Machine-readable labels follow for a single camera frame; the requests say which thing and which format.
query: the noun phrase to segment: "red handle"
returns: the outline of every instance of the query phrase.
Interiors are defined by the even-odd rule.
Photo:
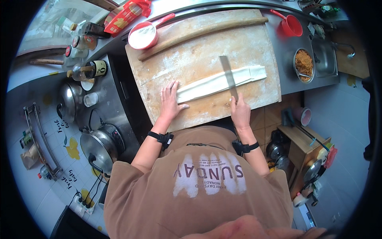
[[[270,12],[276,14],[277,16],[281,17],[281,18],[284,19],[284,20],[287,19],[286,16],[282,15],[282,14],[279,13],[278,11],[275,11],[275,10],[271,9]]]
[[[168,21],[168,20],[170,20],[171,18],[174,18],[174,17],[175,17],[175,13],[171,13],[171,14],[165,16],[165,17],[162,17],[157,22],[153,23],[153,26],[157,27],[157,26],[161,25],[162,23],[164,23],[165,21]]]

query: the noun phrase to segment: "brown t-shirt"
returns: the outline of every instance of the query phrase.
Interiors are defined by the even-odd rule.
[[[290,228],[284,171],[261,177],[235,153],[235,138],[219,127],[191,128],[174,133],[165,156],[146,174],[115,162],[104,208],[110,238],[180,238],[248,214],[265,229]]]

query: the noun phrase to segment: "stainless steel sink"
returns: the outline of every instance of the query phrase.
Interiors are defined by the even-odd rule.
[[[314,37],[311,40],[316,77],[337,76],[337,58],[331,41]]]

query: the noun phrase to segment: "faucet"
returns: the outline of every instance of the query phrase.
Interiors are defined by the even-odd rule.
[[[338,50],[338,46],[343,46],[343,47],[350,47],[353,49],[353,53],[352,54],[349,54],[348,55],[348,60],[351,60],[355,54],[356,54],[356,50],[354,49],[354,47],[350,44],[345,44],[345,43],[336,43],[336,42],[333,42],[333,46],[334,46],[334,49],[335,50]]]

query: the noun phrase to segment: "knife blade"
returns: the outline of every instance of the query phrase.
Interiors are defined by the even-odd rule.
[[[230,62],[228,61],[228,57],[226,55],[221,55],[219,56],[219,58],[223,66],[225,77],[227,78],[227,83],[228,83],[228,87],[230,89],[231,95],[235,97],[237,102],[239,99],[239,96],[236,90],[236,84],[235,84],[235,80],[233,79],[233,75],[231,72],[231,65],[230,65]]]

